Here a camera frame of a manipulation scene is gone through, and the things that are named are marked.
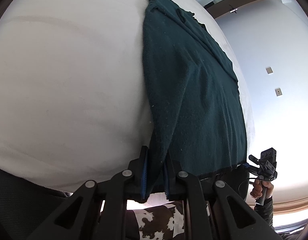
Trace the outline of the person's right hand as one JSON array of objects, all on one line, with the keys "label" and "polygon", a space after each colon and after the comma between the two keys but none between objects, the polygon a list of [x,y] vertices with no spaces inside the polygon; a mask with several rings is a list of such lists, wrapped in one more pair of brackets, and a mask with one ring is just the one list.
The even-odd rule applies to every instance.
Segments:
[{"label": "person's right hand", "polygon": [[264,188],[267,189],[265,199],[270,199],[273,194],[274,185],[269,181],[260,181],[257,179],[253,183],[253,189],[250,192],[251,197],[254,199],[259,199],[260,197],[262,197],[264,193]]}]

